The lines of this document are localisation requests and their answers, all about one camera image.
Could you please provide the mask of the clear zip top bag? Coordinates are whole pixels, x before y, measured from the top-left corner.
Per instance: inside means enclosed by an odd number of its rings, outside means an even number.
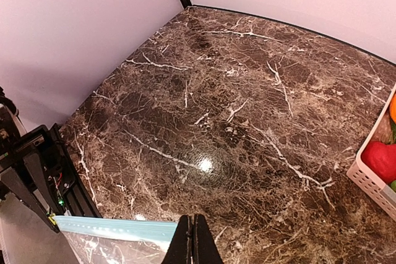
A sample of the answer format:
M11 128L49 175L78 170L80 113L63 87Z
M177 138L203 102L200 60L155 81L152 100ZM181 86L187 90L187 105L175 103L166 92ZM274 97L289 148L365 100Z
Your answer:
M174 222L55 216L79 263L161 263Z

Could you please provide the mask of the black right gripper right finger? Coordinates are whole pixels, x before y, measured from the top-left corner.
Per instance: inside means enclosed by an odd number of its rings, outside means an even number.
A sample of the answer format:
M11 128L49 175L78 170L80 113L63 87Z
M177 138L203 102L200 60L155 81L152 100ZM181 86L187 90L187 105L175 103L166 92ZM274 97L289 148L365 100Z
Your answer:
M203 215L194 215L193 219L192 263L223 264L212 233Z

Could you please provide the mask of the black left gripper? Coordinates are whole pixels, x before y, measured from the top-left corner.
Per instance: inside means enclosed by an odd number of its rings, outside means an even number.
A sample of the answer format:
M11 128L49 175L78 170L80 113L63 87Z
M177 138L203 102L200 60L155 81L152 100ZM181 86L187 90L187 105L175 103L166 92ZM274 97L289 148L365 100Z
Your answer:
M45 125L27 132L16 105L1 89L1 186L58 233L51 214L61 207L43 156L50 145L48 132Z

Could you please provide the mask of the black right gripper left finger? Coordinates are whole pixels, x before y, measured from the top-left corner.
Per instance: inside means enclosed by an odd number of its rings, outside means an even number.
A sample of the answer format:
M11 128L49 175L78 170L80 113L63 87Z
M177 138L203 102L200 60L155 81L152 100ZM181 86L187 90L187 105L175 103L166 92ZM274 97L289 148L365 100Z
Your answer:
M188 215L180 217L162 264L193 263L193 230L192 218Z

